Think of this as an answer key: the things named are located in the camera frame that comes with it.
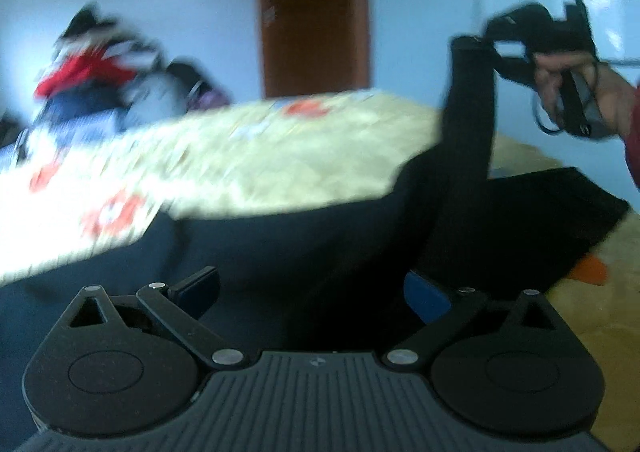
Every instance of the red clothing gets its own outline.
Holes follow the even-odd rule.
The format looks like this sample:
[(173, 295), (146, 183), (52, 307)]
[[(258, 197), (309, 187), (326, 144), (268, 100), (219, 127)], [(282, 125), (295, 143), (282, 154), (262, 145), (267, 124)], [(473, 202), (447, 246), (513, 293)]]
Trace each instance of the red clothing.
[(640, 188), (640, 86), (636, 90), (636, 105), (631, 112), (631, 132), (625, 140), (626, 166)]
[(60, 91), (78, 86), (89, 79), (96, 79), (116, 86), (122, 86), (133, 80), (136, 72), (119, 68), (111, 58), (102, 58), (105, 51), (105, 49), (100, 49), (69, 57), (59, 70), (38, 84), (35, 97), (48, 98)]

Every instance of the bed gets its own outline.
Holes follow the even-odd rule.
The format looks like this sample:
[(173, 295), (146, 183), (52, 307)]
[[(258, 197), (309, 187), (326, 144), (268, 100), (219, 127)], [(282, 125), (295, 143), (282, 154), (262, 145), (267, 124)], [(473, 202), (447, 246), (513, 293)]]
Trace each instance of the bed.
[[(415, 258), (414, 241), (445, 201), (439, 142), (438, 109), (364, 91), (190, 113), (1, 174), (2, 371), (24, 369), (82, 286), (125, 295), (212, 264), (224, 300), (212, 324), (223, 337), (255, 348), (322, 341), (309, 335), (342, 312), (337, 297), (372, 305), (401, 284), (398, 255)], [(559, 167), (494, 140), (502, 174)], [(547, 293), (605, 373), (594, 433), (621, 452), (640, 441), (639, 240), (640, 217), (629, 212), (594, 250), (609, 267), (605, 285), (563, 279)], [(356, 334), (367, 313), (335, 328)], [(12, 389), (3, 405), (19, 404), (17, 380), (3, 378)], [(33, 431), (26, 418), (17, 405), (2, 416), (0, 428), (18, 432), (0, 450)]]

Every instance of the metal screw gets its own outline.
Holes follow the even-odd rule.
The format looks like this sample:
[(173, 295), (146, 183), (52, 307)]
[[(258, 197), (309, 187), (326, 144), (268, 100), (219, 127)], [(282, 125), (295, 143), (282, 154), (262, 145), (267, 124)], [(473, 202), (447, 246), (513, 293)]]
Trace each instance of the metal screw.
[(418, 361), (418, 353), (411, 349), (393, 349), (386, 354), (386, 359), (397, 366), (409, 366)]
[(221, 366), (235, 366), (242, 362), (244, 355), (237, 349), (219, 349), (211, 355), (211, 360)]

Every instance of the door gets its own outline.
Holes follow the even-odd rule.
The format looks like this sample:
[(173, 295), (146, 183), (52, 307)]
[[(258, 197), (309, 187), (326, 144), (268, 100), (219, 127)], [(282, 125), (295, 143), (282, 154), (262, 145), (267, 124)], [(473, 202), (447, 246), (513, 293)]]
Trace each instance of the door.
[(260, 0), (267, 98), (369, 86), (367, 0)]

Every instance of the bedspread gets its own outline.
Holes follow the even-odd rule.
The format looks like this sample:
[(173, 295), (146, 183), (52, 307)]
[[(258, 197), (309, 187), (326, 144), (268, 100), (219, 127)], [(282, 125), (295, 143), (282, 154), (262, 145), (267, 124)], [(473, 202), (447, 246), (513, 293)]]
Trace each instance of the bedspread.
[[(0, 286), (136, 241), (160, 209), (220, 219), (379, 198), (437, 142), (437, 118), (372, 92), (258, 102), (74, 147), (36, 191), (50, 162), (32, 161), (0, 174)], [(132, 198), (130, 223), (114, 230)]]

